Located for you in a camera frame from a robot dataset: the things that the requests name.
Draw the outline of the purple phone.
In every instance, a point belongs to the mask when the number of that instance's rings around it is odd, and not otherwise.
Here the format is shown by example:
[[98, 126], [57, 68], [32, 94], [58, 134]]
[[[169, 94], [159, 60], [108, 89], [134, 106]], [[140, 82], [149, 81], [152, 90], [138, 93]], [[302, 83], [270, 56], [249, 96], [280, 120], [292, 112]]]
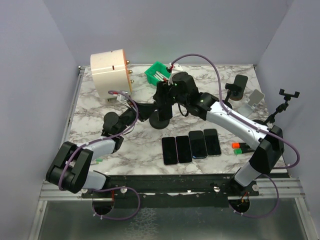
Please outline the purple phone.
[[166, 166], [175, 165], [178, 163], [176, 139], [174, 137], [163, 137], [162, 143], [162, 155], [163, 163]]

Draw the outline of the silver phone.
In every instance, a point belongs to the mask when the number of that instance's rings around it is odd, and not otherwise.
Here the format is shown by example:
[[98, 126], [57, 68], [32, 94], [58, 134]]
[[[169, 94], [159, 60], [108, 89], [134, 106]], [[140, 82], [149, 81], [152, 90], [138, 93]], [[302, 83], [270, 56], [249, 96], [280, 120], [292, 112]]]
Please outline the silver phone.
[[188, 164], [192, 162], [192, 153], [189, 137], [187, 135], [177, 136], [175, 138], [177, 159], [180, 164]]

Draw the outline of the black phone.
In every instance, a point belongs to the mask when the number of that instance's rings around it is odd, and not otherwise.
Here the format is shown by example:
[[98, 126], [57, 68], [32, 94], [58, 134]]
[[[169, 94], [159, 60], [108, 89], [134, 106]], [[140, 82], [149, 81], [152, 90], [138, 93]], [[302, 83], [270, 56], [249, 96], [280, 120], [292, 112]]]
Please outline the black phone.
[[191, 155], [193, 159], [205, 159], [207, 155], [204, 133], [201, 130], [188, 133]]

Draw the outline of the dark phone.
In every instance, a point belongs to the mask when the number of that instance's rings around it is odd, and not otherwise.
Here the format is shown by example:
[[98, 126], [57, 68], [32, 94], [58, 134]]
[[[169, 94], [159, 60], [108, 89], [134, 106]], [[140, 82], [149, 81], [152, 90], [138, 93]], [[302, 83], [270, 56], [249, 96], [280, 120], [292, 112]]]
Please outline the dark phone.
[[209, 156], [220, 156], [222, 154], [218, 131], [214, 128], [203, 130], [206, 151]]

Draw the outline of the black round base phone stand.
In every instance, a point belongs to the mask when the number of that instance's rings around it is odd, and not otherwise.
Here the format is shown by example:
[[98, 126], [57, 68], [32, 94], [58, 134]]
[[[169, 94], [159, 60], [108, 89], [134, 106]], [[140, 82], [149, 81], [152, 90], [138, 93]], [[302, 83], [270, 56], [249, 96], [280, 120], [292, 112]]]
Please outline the black round base phone stand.
[[224, 88], [227, 90], [227, 95], [223, 100], [223, 103], [227, 105], [229, 108], [233, 109], [232, 104], [229, 102], [229, 100], [242, 100], [245, 88], [235, 83], [226, 83]]

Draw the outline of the black tripod phone stand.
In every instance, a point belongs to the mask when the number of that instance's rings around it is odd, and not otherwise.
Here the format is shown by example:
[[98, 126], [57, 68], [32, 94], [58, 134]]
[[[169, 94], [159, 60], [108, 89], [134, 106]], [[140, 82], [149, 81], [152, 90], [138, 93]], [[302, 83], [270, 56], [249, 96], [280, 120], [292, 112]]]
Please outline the black tripod phone stand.
[[291, 100], [291, 98], [298, 98], [300, 95], [300, 92], [295, 91], [294, 94], [289, 94], [286, 93], [284, 89], [280, 89], [279, 90], [279, 95], [283, 96], [284, 99], [284, 103], [280, 104], [274, 113], [270, 114], [266, 120], [259, 120], [259, 119], [255, 119], [254, 122], [267, 126], [268, 124], [274, 124], [275, 123], [275, 117], [277, 114], [284, 112], [288, 106], [289, 106], [289, 101]]

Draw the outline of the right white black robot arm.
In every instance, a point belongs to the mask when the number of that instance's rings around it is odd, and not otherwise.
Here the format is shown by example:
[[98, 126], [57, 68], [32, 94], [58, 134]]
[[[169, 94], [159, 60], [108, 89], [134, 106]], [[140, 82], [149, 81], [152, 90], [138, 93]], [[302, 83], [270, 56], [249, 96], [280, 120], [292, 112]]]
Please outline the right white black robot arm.
[[153, 99], [160, 121], [170, 120], [172, 106], [179, 104], [192, 116], [219, 125], [254, 150], [249, 162], [229, 182], [229, 189], [236, 196], [246, 192], [248, 185], [257, 177], [269, 174], [284, 152], [281, 128], [268, 128], [222, 106], [217, 97], [200, 92], [193, 77], [185, 71], [174, 74], [171, 80], [157, 82]]

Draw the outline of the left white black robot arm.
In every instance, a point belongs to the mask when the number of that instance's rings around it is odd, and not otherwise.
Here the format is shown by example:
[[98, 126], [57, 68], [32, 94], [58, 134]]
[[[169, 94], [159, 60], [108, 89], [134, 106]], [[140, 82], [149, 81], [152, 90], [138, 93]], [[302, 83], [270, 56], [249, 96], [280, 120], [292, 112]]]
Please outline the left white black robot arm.
[[77, 145], [66, 141], [58, 150], [47, 170], [45, 180], [61, 191], [77, 193], [81, 189], [93, 189], [97, 196], [106, 197], [111, 186], [102, 173], [90, 172], [93, 160], [117, 152], [124, 141], [123, 135], [137, 121], [147, 120], [157, 109], [156, 103], [135, 102], [121, 115], [108, 112], [103, 118], [101, 136], [90, 142]]

